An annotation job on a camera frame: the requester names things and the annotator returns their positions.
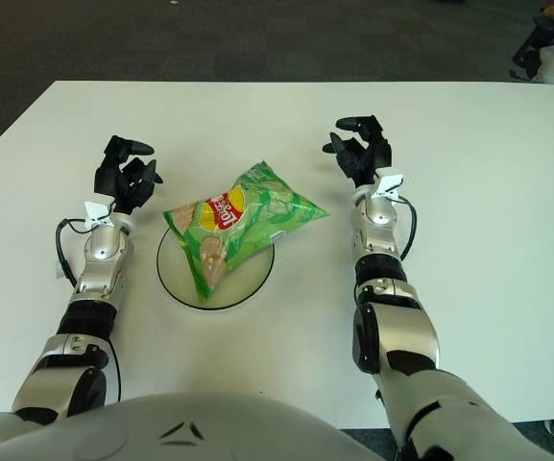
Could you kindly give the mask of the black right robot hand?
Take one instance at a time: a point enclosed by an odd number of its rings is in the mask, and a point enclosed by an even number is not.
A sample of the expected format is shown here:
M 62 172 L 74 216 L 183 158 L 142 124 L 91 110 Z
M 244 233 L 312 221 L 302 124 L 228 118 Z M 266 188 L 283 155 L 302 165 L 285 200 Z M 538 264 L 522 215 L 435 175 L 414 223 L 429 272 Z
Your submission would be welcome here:
M 337 133 L 330 133 L 330 141 L 322 151 L 336 156 L 341 171 L 355 187 L 374 184 L 375 170 L 392 166 L 391 145 L 376 117 L 344 117 L 336 122 L 336 128 L 357 133 L 365 145 L 355 137 L 342 139 Z

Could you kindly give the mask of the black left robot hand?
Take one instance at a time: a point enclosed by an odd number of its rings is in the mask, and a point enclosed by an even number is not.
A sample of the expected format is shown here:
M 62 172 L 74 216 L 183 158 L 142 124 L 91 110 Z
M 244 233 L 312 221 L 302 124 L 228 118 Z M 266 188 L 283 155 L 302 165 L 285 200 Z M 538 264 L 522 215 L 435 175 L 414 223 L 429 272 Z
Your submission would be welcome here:
M 153 196 L 155 185 L 163 183 L 157 161 L 141 159 L 154 153 L 148 144 L 113 135 L 96 170 L 94 192 L 111 197 L 115 212 L 131 215 Z

